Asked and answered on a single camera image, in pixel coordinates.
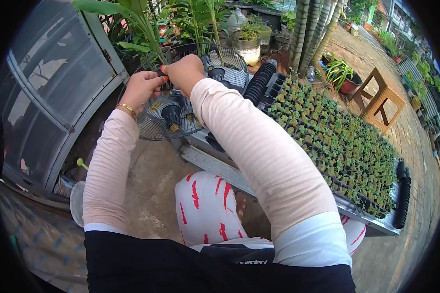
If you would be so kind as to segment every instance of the metal door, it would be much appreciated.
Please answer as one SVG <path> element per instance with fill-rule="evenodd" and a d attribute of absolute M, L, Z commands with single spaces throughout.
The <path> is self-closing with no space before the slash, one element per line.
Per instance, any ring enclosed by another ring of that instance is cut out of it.
<path fill-rule="evenodd" d="M 77 12 L 71 0 L 41 1 L 6 63 L 4 174 L 35 192 L 51 192 L 83 127 L 129 76 L 99 18 Z"/>

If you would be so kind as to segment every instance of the red pot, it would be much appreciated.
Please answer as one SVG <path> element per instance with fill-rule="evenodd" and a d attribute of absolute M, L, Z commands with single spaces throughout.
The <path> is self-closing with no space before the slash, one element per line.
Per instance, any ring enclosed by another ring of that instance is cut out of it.
<path fill-rule="evenodd" d="M 339 91 L 344 95 L 350 95 L 352 91 L 354 91 L 359 85 L 362 84 L 362 79 L 358 76 L 357 73 L 354 72 L 354 77 L 352 78 L 352 81 L 346 78 Z"/>
<path fill-rule="evenodd" d="M 397 57 L 397 56 L 391 56 L 391 58 L 393 59 L 394 62 L 396 62 L 398 64 L 401 63 L 401 61 L 402 61 L 401 58 Z"/>

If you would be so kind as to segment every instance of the gold bangle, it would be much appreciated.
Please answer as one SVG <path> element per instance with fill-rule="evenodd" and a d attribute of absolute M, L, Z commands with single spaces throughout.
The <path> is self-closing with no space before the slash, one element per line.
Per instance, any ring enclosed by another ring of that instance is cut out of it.
<path fill-rule="evenodd" d="M 135 114 L 134 109 L 132 109 L 128 104 L 121 104 L 121 103 L 119 103 L 119 104 L 116 105 L 116 107 L 117 107 L 117 106 L 123 106 L 123 107 L 127 108 L 127 110 L 129 110 L 130 112 L 132 112 L 132 114 L 134 114 L 134 119 L 135 119 L 135 121 L 137 122 L 137 115 Z"/>

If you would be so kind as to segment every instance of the fan guard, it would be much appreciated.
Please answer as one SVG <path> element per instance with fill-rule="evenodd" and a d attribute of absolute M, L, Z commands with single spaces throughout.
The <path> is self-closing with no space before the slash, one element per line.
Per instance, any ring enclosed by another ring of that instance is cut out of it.
<path fill-rule="evenodd" d="M 222 68 L 225 71 L 223 76 L 224 80 L 241 88 L 247 86 L 249 81 L 248 66 L 243 58 L 230 48 L 209 43 L 194 43 L 176 46 L 165 51 L 164 54 L 168 62 L 171 64 L 179 61 L 186 55 L 197 55 L 198 48 L 206 49 L 205 52 L 208 52 L 208 55 L 210 55 L 213 68 Z M 151 62 L 148 60 L 142 60 L 141 66 L 137 72 L 143 70 L 143 68 L 146 68 L 145 70 L 155 71 L 160 65 L 158 58 L 151 58 Z M 125 87 L 121 92 L 119 99 L 122 97 L 124 91 Z M 192 111 L 192 106 L 189 105 L 190 101 L 187 102 L 188 106 L 180 106 L 178 103 L 180 96 L 181 94 L 179 91 L 171 90 L 169 96 L 163 95 L 156 99 L 150 99 L 147 102 L 143 111 L 137 116 L 137 124 L 140 129 L 140 139 L 153 141 L 171 140 L 190 135 L 203 128 L 194 117 L 194 114 L 188 113 Z M 169 125 L 161 115 L 161 111 L 169 105 L 177 105 L 181 108 L 182 115 L 180 125 L 178 125 L 179 129 L 176 131 L 170 129 Z"/>

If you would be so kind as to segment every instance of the white pants with red pattern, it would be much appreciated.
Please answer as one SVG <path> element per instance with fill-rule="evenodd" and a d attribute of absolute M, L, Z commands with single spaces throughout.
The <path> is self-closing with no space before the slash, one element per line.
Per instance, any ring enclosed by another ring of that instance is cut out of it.
<path fill-rule="evenodd" d="M 176 184 L 176 214 L 184 244 L 217 244 L 248 237 L 236 214 L 235 194 L 223 178 L 202 171 Z M 349 254 L 365 235 L 365 224 L 341 215 Z"/>

